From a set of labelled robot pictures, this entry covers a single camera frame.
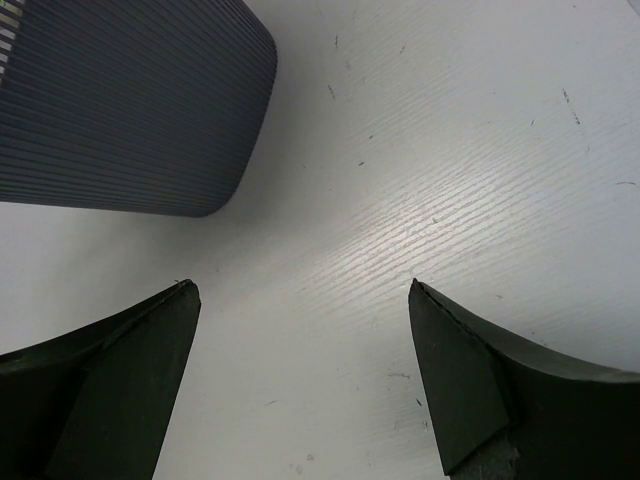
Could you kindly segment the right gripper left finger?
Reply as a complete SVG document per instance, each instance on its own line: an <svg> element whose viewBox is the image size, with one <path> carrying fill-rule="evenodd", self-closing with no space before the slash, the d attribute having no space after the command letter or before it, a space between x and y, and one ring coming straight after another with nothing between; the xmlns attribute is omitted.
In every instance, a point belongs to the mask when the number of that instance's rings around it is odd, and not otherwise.
<svg viewBox="0 0 640 480"><path fill-rule="evenodd" d="M2 355L2 478L152 478L200 310L184 280Z"/></svg>

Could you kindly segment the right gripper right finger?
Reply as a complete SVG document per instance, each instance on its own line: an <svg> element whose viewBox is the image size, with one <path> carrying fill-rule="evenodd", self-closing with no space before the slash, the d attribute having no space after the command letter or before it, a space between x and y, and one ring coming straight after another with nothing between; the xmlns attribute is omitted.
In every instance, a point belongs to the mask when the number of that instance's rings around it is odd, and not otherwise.
<svg viewBox="0 0 640 480"><path fill-rule="evenodd" d="M408 306L447 477L638 477L637 373L537 344L420 281Z"/></svg>

